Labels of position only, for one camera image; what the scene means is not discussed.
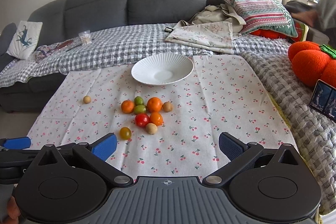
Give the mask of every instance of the cherry tomato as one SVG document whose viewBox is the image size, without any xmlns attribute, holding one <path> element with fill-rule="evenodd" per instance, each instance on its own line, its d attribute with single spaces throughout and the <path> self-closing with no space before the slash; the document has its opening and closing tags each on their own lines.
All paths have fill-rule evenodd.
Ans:
<svg viewBox="0 0 336 224">
<path fill-rule="evenodd" d="M 160 126 L 163 124 L 163 118 L 159 112 L 153 112 L 151 114 L 150 120 L 156 126 Z"/>
<path fill-rule="evenodd" d="M 147 114 L 141 113 L 136 115 L 135 124 L 138 127 L 145 127 L 149 123 L 149 117 Z"/>
<path fill-rule="evenodd" d="M 123 140 L 128 140 L 132 137 L 132 132 L 128 127 L 123 127 L 119 131 L 119 135 Z"/>
</svg>

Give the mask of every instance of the tangerine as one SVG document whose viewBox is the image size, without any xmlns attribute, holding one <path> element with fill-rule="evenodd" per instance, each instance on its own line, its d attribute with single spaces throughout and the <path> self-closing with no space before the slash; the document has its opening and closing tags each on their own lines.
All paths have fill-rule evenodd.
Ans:
<svg viewBox="0 0 336 224">
<path fill-rule="evenodd" d="M 158 97 L 152 97 L 147 102 L 149 112 L 159 112 L 162 109 L 162 101 Z"/>
<path fill-rule="evenodd" d="M 121 111 L 124 113 L 132 113 L 134 109 L 134 103 L 131 100 L 123 101 L 121 104 Z"/>
<path fill-rule="evenodd" d="M 156 126 L 163 124 L 163 118 L 159 112 L 153 112 L 149 119 L 151 120 L 151 123 L 155 124 Z"/>
</svg>

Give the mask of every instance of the white pillow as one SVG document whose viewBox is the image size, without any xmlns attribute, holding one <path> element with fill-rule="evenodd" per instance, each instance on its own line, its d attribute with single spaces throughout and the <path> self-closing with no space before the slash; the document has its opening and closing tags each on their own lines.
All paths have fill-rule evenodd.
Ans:
<svg viewBox="0 0 336 224">
<path fill-rule="evenodd" d="M 27 60 L 34 52 L 42 28 L 42 22 L 20 21 L 7 53 L 18 59 Z"/>
</svg>

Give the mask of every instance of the gray checkered blanket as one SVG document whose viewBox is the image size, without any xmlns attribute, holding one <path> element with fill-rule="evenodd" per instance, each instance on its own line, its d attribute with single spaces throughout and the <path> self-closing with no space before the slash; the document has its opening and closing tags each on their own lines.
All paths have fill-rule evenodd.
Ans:
<svg viewBox="0 0 336 224">
<path fill-rule="evenodd" d="M 291 123 L 302 157 L 322 189 L 320 213 L 336 208 L 336 124 L 308 105 L 312 90 L 293 73 L 286 53 L 241 52 Z"/>
<path fill-rule="evenodd" d="M 61 49 L 35 62 L 34 54 L 29 60 L 14 60 L 0 73 L 0 88 L 14 85 L 15 82 L 27 83 L 31 77 L 60 72 L 93 70 L 115 65 L 134 64 L 144 57 L 160 52 L 174 52 L 185 56 L 218 54 L 216 52 L 164 42 L 168 33 L 165 27 L 174 24 L 146 24 L 111 28 L 93 32 L 93 42 L 88 45 Z M 70 48 L 80 44 L 79 37 L 73 40 Z M 283 39 L 270 39 L 248 35 L 234 42 L 234 53 L 244 50 L 254 52 L 282 52 L 288 48 Z"/>
</svg>

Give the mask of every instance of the tablecloth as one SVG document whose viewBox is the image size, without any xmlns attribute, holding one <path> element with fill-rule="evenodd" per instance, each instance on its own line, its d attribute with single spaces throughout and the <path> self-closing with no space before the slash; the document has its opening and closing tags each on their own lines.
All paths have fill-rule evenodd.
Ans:
<svg viewBox="0 0 336 224">
<path fill-rule="evenodd" d="M 165 86 L 140 84 L 133 65 L 71 72 L 32 126 L 31 149 L 44 144 L 94 142 L 109 132 L 118 137 L 107 160 L 134 179 L 137 176 L 198 176 L 200 179 L 229 162 L 218 147 L 227 131 L 241 141 L 265 148 L 292 143 L 293 136 L 272 104 L 262 83 L 240 56 L 194 56 L 194 71 Z M 91 103 L 84 104 L 89 95 Z M 120 104 L 142 96 L 171 101 L 172 112 L 161 112 L 164 125 L 149 135 L 134 124 L 134 115 Z M 129 127 L 131 139 L 119 138 Z"/>
</svg>

